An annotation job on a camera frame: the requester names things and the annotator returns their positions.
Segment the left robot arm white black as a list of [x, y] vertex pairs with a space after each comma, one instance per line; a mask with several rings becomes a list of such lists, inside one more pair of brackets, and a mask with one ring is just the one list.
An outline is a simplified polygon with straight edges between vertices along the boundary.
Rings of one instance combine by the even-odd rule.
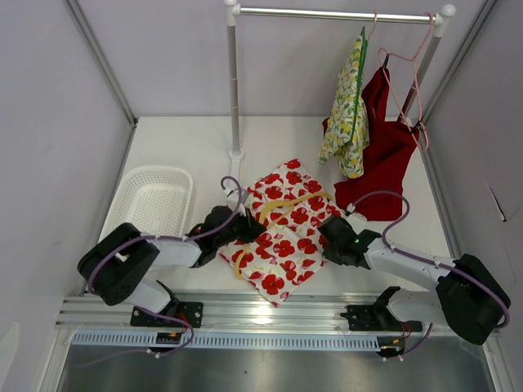
[[176, 320], [177, 306], [165, 284], [145, 277], [151, 270], [199, 268], [220, 248], [236, 241], [252, 243], [265, 232], [251, 212], [234, 213], [226, 206], [214, 207], [185, 238], [143, 234], [124, 222], [80, 259], [77, 270], [87, 289], [106, 305], [145, 308], [157, 325], [166, 327]]

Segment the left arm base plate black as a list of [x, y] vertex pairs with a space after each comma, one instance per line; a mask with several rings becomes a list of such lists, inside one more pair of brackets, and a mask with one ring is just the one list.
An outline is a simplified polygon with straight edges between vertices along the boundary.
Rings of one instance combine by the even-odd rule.
[[159, 312], [162, 318], [135, 306], [132, 310], [130, 324], [133, 327], [184, 327], [173, 318], [181, 319], [193, 328], [200, 328], [203, 319], [202, 302], [172, 302]]

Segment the lemon print skirt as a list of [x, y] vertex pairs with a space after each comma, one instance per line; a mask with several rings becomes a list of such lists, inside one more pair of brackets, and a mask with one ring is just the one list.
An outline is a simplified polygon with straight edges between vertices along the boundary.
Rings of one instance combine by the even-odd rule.
[[358, 131], [352, 132], [352, 114], [355, 108], [356, 77], [360, 61], [361, 38], [355, 40], [348, 57], [337, 76], [337, 87], [330, 117], [327, 118], [319, 162], [336, 158], [341, 173], [355, 179], [364, 174], [364, 150], [370, 145], [369, 120], [361, 92], [363, 114]]

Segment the green plastic hanger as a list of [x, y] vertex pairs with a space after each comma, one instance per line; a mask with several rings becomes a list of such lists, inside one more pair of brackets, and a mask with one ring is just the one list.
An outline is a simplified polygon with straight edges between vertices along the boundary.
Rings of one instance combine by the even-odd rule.
[[369, 46], [369, 39], [372, 37], [377, 23], [377, 13], [374, 13], [373, 27], [370, 34], [367, 34], [367, 30], [363, 27], [360, 31], [361, 48], [360, 48], [360, 61], [358, 66], [358, 73], [356, 77], [356, 97], [355, 97], [355, 108], [352, 114], [352, 132], [355, 135], [358, 131], [358, 126], [361, 124], [363, 114], [361, 113], [360, 103], [362, 102], [361, 92], [363, 90], [363, 79], [364, 79], [364, 67], [367, 59], [367, 50]]

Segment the yellow plastic hanger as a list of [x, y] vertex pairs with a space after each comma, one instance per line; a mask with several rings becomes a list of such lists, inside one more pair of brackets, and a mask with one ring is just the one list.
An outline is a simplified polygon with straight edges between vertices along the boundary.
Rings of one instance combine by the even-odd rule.
[[[309, 199], [312, 199], [312, 198], [316, 198], [316, 197], [322, 197], [322, 198], [326, 198], [327, 200], [329, 201], [332, 201], [333, 200], [333, 196], [330, 195], [328, 192], [325, 192], [325, 191], [319, 191], [319, 192], [315, 192], [313, 194], [306, 194], [306, 195], [303, 195], [299, 198], [295, 198], [295, 199], [292, 199], [292, 200], [275, 200], [275, 201], [271, 201], [269, 203], [266, 204], [266, 206], [264, 207], [264, 209], [261, 211], [261, 216], [260, 216], [260, 222], [263, 223], [264, 220], [266, 219], [266, 217], [276, 208], [280, 208], [280, 207], [288, 207], [288, 210], [286, 212], [284, 212], [279, 218], [277, 218], [276, 220], [274, 220], [272, 223], [269, 224], [269, 226], [267, 227], [267, 229], [270, 229], [272, 228], [273, 226], [275, 226], [279, 221], [281, 221], [283, 218], [285, 218], [286, 216], [290, 215], [291, 212], [293, 211], [294, 207], [299, 204], [299, 203], [303, 203]], [[241, 263], [241, 260], [244, 258], [245, 254], [250, 250], [250, 246], [248, 244], [244, 245], [243, 246], [243, 249], [242, 249], [242, 252], [238, 255], [236, 261], [235, 261], [235, 276], [236, 278], [242, 280], [243, 279], [243, 276], [241, 274], [241, 271], [240, 271], [240, 263]]]

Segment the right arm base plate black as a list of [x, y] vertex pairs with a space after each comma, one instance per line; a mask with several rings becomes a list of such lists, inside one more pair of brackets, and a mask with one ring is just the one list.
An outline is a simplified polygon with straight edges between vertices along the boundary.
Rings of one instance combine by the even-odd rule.
[[354, 332], [421, 332], [419, 321], [401, 322], [382, 306], [347, 305], [340, 317], [346, 319]]

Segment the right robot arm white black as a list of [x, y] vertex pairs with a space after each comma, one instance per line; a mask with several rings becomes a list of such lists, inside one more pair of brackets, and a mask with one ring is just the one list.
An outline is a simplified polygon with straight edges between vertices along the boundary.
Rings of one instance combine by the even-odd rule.
[[319, 232], [328, 261], [392, 274], [420, 287], [389, 287], [380, 295], [373, 320], [382, 329], [410, 321], [440, 324], [471, 344], [483, 345], [508, 321], [510, 298], [473, 255], [451, 259], [399, 249], [372, 230], [355, 232], [340, 216], [322, 222]]

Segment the red flower print cloth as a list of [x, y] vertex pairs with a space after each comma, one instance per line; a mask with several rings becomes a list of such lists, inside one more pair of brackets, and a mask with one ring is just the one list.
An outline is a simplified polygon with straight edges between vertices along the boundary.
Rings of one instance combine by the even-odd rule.
[[[325, 188], [297, 159], [279, 165], [248, 187], [247, 207], [256, 221], [267, 203], [292, 200]], [[326, 263], [322, 256], [326, 240], [319, 225], [342, 211], [335, 202], [316, 197], [297, 204], [290, 215], [267, 229], [288, 207], [274, 209], [264, 220], [266, 232], [252, 243], [233, 242], [217, 254], [235, 269], [235, 261], [248, 244], [250, 250], [240, 263], [243, 280], [250, 283], [272, 305], [279, 306]]]

